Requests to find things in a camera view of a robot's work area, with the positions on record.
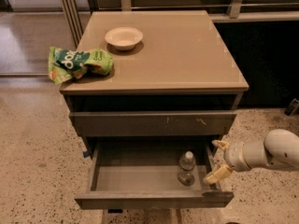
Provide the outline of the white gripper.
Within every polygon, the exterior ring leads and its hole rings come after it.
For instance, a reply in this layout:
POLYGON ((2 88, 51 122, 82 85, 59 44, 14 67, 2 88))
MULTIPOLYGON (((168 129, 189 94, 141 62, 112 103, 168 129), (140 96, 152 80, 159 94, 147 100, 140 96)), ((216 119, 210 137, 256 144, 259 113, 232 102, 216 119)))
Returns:
POLYGON ((213 140, 212 144, 224 151, 224 159, 227 164, 216 165, 215 168, 204 177, 204 182, 208 185, 215 184, 228 176, 234 171, 245 172, 249 167, 245 161, 243 147, 244 142, 229 144, 222 140, 213 140))

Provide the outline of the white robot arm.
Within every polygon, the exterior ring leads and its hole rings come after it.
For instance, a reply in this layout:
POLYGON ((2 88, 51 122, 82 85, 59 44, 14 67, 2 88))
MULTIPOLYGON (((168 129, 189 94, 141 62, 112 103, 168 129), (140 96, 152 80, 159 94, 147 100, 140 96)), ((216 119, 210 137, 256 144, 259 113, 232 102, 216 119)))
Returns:
POLYGON ((230 144, 213 140, 212 144, 223 151, 225 163, 217 165, 205 176, 204 182, 208 185, 227 178, 232 172, 247 172, 254 168, 299 170, 299 137, 287 130, 272 130, 263 141, 230 144))

